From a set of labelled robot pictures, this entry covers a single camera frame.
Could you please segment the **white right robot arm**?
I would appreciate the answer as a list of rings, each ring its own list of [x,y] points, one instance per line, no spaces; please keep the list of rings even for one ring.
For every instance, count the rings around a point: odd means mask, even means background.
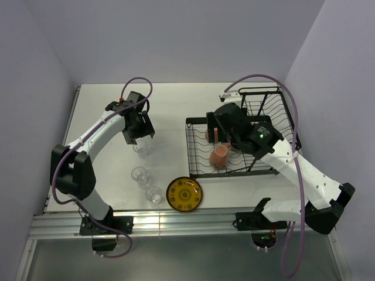
[[[298,200],[263,198],[249,213],[236,216],[238,230],[285,229],[287,222],[330,234],[355,193],[309,163],[292,148],[268,116],[249,116],[231,102],[206,114],[209,136],[228,141],[234,149],[271,166],[299,187]]]

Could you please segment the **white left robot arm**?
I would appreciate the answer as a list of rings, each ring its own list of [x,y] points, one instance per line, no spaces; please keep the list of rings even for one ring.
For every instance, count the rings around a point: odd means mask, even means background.
[[[149,102],[142,94],[132,91],[127,98],[108,104],[100,119],[81,137],[66,146],[52,149],[50,184],[52,194],[61,192],[76,202],[91,218],[93,227],[101,234],[112,231],[112,208],[96,192],[93,162],[107,143],[119,133],[126,144],[154,136],[155,130],[148,116]]]

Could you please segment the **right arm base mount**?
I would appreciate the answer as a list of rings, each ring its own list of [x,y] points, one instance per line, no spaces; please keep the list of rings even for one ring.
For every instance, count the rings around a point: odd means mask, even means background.
[[[286,221],[271,222],[261,213],[237,212],[232,226],[238,231],[265,231],[251,235],[252,242],[261,248],[272,247],[277,243],[277,230],[288,229]]]

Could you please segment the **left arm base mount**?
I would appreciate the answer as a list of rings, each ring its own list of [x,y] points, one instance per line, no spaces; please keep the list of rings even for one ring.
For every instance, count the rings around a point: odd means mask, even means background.
[[[129,237],[129,234],[132,234],[133,222],[133,216],[119,216],[113,217],[111,222],[100,221],[98,225],[89,217],[84,217],[81,219],[79,235],[91,237],[93,251],[104,256],[110,256],[110,252],[120,245],[120,236],[124,236],[129,240],[128,248],[123,253],[125,255],[133,246],[133,241]]]

